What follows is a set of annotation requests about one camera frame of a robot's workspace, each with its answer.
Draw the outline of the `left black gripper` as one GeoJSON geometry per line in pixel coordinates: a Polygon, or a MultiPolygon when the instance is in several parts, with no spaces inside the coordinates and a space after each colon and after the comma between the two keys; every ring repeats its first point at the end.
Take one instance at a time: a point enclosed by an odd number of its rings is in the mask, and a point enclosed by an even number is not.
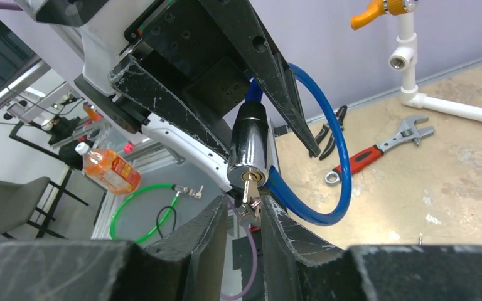
{"type": "Polygon", "coordinates": [[[249,1],[153,1],[124,37],[152,48],[150,72],[127,55],[109,72],[111,87],[220,157],[231,130],[219,115],[245,99],[247,69],[308,152],[321,152],[292,68],[249,1]]]}

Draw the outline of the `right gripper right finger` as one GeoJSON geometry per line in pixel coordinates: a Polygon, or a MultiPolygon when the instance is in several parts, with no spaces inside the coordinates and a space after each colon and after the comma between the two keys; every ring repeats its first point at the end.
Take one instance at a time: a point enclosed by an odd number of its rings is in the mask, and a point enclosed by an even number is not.
{"type": "Polygon", "coordinates": [[[269,300],[482,300],[481,245],[354,245],[342,250],[262,205],[269,300]]]}

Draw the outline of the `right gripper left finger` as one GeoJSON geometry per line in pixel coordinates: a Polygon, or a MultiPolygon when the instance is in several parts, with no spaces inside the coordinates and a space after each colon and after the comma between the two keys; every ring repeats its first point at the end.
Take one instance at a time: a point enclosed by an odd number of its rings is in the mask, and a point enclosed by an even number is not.
{"type": "Polygon", "coordinates": [[[227,197],[165,238],[0,242],[0,300],[218,300],[227,197]]]}

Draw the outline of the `blue lock key bunch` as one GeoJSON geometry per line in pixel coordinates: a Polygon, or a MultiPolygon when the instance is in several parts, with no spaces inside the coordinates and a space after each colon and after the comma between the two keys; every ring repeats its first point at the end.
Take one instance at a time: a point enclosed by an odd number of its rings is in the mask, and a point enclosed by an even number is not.
{"type": "Polygon", "coordinates": [[[253,173],[246,173],[244,179],[244,195],[242,205],[239,207],[239,213],[245,224],[254,224],[259,226],[260,217],[260,193],[257,183],[257,177],[253,173]]]}

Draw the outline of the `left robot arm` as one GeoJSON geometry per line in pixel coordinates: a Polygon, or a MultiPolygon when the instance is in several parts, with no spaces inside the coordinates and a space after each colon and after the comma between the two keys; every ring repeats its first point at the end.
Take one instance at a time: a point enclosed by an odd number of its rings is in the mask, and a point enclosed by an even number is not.
{"type": "Polygon", "coordinates": [[[249,1],[19,1],[39,23],[80,31],[78,89],[129,133],[174,150],[231,190],[224,116],[255,82],[307,150],[292,67],[249,1]]]}

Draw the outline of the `orange drink bottle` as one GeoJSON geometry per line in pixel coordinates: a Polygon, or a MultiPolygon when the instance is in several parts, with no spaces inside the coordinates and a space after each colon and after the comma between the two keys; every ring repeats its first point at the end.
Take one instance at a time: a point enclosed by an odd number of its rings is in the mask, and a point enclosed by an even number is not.
{"type": "Polygon", "coordinates": [[[139,187],[140,173],[114,150],[91,148],[81,142],[75,152],[82,156],[85,174],[108,192],[126,195],[139,187]]]}

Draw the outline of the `black pliers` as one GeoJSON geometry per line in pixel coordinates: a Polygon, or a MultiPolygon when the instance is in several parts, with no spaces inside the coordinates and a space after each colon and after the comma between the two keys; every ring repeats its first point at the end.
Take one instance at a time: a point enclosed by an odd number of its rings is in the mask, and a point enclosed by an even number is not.
{"type": "MultiPolygon", "coordinates": [[[[347,110],[348,110],[348,107],[346,105],[343,105],[335,113],[335,117],[340,125],[341,130],[344,129],[343,122],[344,122],[347,110]]],[[[329,126],[328,123],[323,124],[321,130],[315,136],[315,141],[317,142],[317,144],[320,144],[327,135],[329,135],[328,143],[326,144],[326,147],[321,151],[321,153],[318,156],[319,160],[321,161],[327,158],[334,151],[336,147],[335,137],[334,137],[334,134],[331,132],[331,127],[329,126]]]]}

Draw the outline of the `grey chair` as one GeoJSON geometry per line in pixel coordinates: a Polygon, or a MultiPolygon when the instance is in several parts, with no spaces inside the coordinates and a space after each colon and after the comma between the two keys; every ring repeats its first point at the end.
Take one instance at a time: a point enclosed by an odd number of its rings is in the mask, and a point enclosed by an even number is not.
{"type": "Polygon", "coordinates": [[[36,228],[42,236],[48,234],[56,238],[63,237],[48,229],[47,226],[34,223],[31,220],[35,212],[44,216],[46,222],[54,219],[52,213],[43,211],[38,207],[38,203],[48,186],[53,186],[59,193],[66,194],[86,206],[89,205],[89,203],[66,190],[62,184],[53,182],[49,177],[40,177],[26,184],[0,180],[0,235],[8,238],[8,231],[27,224],[36,228]]]}

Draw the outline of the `orange pipe valve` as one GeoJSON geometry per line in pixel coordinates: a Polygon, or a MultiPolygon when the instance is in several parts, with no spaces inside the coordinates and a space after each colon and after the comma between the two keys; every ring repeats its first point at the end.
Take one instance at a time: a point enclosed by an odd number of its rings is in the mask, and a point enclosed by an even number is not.
{"type": "Polygon", "coordinates": [[[419,0],[372,0],[364,12],[351,18],[351,28],[358,30],[386,14],[399,16],[413,13],[418,3],[419,0]]]}

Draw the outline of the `red handled wrench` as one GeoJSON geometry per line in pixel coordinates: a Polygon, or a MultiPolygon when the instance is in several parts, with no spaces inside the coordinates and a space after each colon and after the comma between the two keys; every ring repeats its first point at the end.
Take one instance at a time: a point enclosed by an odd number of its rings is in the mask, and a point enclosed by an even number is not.
{"type": "Polygon", "coordinates": [[[417,124],[422,124],[428,120],[429,118],[425,115],[410,115],[404,118],[400,127],[391,138],[379,144],[374,144],[350,157],[351,174],[359,173],[400,144],[413,142],[417,147],[420,146],[421,140],[432,136],[435,131],[433,126],[422,129],[417,128],[417,124]]]}

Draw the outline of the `white PVC pipe frame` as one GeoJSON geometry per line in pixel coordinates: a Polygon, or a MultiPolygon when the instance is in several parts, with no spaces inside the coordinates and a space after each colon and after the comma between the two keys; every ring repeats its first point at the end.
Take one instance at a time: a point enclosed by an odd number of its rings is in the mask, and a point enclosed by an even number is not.
{"type": "Polygon", "coordinates": [[[388,64],[393,70],[402,74],[402,85],[398,98],[400,102],[408,107],[417,109],[428,109],[448,115],[462,117],[464,119],[482,122],[482,107],[454,102],[442,98],[432,97],[421,93],[419,87],[434,79],[448,75],[465,66],[452,68],[446,72],[437,73],[422,80],[416,79],[416,65],[419,62],[417,33],[414,28],[414,13],[407,13],[397,16],[398,35],[397,46],[388,58],[388,64]]]}

